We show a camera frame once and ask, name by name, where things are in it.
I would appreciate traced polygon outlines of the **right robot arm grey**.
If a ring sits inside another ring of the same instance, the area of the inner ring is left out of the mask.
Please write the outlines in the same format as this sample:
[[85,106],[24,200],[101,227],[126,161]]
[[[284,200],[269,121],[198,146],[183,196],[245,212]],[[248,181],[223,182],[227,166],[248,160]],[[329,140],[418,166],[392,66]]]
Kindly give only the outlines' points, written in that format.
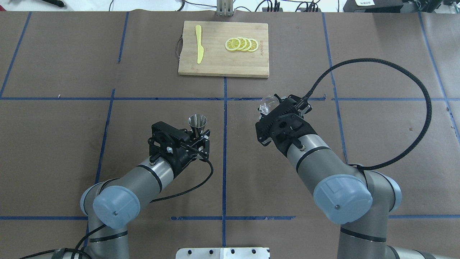
[[311,111],[295,95],[261,99],[255,123],[258,142],[273,142],[312,194],[325,216],[340,225],[339,259],[442,259],[442,255],[387,245],[389,214],[401,205],[392,178],[346,164],[307,123]]

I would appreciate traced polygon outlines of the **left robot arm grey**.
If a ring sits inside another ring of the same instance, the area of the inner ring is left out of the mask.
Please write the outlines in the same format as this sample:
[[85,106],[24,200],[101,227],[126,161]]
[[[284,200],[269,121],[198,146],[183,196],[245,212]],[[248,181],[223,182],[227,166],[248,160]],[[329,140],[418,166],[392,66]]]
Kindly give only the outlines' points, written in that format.
[[120,178],[89,187],[80,199],[89,233],[74,249],[58,249],[51,259],[128,259],[128,223],[195,160],[209,163],[210,130],[177,129],[159,122],[148,139],[149,156]]

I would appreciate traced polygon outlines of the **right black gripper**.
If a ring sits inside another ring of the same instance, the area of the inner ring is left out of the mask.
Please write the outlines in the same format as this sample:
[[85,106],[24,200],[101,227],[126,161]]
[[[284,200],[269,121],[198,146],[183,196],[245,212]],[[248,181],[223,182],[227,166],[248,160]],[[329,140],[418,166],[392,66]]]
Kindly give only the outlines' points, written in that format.
[[257,140],[262,146],[268,146],[273,142],[276,148],[285,156],[288,156],[289,148],[294,145],[301,149],[303,144],[299,140],[302,136],[316,135],[312,126],[304,120],[296,108],[299,97],[289,95],[281,98],[275,95],[279,105],[266,116],[261,116],[255,123]]

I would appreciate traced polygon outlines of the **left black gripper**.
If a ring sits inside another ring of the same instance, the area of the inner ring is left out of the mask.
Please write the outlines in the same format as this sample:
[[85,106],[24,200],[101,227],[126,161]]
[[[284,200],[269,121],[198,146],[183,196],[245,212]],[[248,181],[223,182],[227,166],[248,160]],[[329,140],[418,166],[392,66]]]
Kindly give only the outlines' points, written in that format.
[[196,160],[196,157],[201,161],[209,161],[211,131],[207,129],[198,135],[193,130],[185,133],[189,136],[186,141],[162,139],[162,158],[169,164],[174,177]]

